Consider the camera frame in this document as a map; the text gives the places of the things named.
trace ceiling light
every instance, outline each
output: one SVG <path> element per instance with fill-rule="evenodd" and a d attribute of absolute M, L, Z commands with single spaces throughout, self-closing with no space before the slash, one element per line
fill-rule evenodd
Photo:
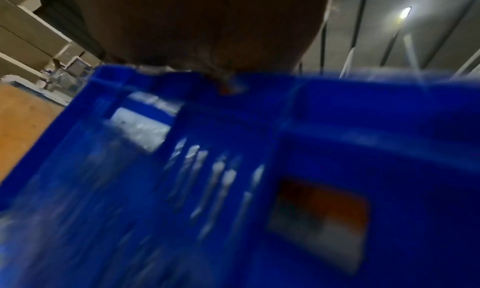
<path fill-rule="evenodd" d="M 408 16 L 408 14 L 410 13 L 411 9 L 412 9 L 411 7 L 407 7 L 404 10 L 402 10 L 401 13 L 400 13 L 400 18 L 401 19 L 406 18 Z"/>

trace blue plastic crate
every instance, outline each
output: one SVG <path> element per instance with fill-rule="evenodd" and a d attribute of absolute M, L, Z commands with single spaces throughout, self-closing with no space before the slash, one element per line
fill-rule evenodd
<path fill-rule="evenodd" d="M 58 162 L 110 144 L 115 132 L 99 122 L 121 106 L 171 130 L 152 154 L 126 141 L 115 151 L 119 161 L 129 160 L 106 172 L 105 196 L 122 208 L 115 223 L 122 234 L 87 237 L 95 250 L 83 247 L 71 278 L 59 281 L 121 287 L 131 258 L 155 253 L 157 279 L 144 287 L 480 286 L 480 89 L 264 74 L 236 79 L 249 91 L 219 96 L 194 73 L 148 76 L 120 66 L 95 72 L 4 180 L 2 209 L 32 180 L 55 175 Z M 135 91 L 184 105 L 172 120 L 132 102 Z M 208 154 L 192 174 L 201 150 Z M 222 182 L 209 184 L 215 163 L 223 166 L 220 181 L 236 173 L 225 190 Z M 368 200 L 364 259 L 353 275 L 266 230 L 285 178 Z M 97 227 L 106 223 L 99 218 Z M 44 280 L 30 287 L 55 287 Z"/>

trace person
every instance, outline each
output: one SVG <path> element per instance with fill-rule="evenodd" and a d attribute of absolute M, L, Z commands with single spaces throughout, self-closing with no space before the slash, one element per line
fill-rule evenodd
<path fill-rule="evenodd" d="M 78 0 L 116 62 L 207 74 L 291 71 L 329 0 Z"/>

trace wooden floor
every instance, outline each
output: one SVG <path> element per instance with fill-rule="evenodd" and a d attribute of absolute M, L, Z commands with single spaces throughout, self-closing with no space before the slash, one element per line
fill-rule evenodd
<path fill-rule="evenodd" d="M 0 84 L 0 182 L 63 110 L 8 84 Z"/>

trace blue crate divider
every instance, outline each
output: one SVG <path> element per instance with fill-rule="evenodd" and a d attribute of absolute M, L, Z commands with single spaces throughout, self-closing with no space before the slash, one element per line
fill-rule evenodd
<path fill-rule="evenodd" d="M 135 109 L 127 97 L 144 91 L 185 104 L 165 142 L 114 180 L 118 192 L 110 196 L 125 205 L 124 230 L 136 228 L 125 253 L 150 236 L 150 251 L 161 249 L 161 277 L 176 275 L 172 287 L 480 286 L 477 85 L 419 87 L 280 74 L 236 79 L 249 91 L 219 96 L 195 73 L 148 76 L 127 67 L 100 67 L 4 180 L 0 208 L 7 209 L 34 174 L 47 171 L 42 165 L 63 140 L 75 147 L 88 137 L 79 123 L 108 119 L 124 105 Z M 149 108 L 137 111 L 166 120 Z M 194 145 L 209 153 L 178 205 L 178 172 Z M 169 165 L 175 148 L 179 158 Z M 202 236 L 214 201 L 194 222 L 191 215 L 219 157 L 225 158 L 224 171 L 235 168 L 237 176 L 213 227 Z M 252 175 L 262 165 L 261 181 L 251 190 Z M 265 230 L 282 178 L 330 184 L 369 200 L 364 261 L 355 275 Z M 252 200 L 239 218 L 247 192 Z M 101 244 L 105 250 L 80 265 L 71 287 L 96 287 L 102 275 L 95 265 L 113 260 L 116 244 Z M 122 261 L 118 268 L 127 265 Z M 110 280 L 119 287 L 118 278 Z"/>

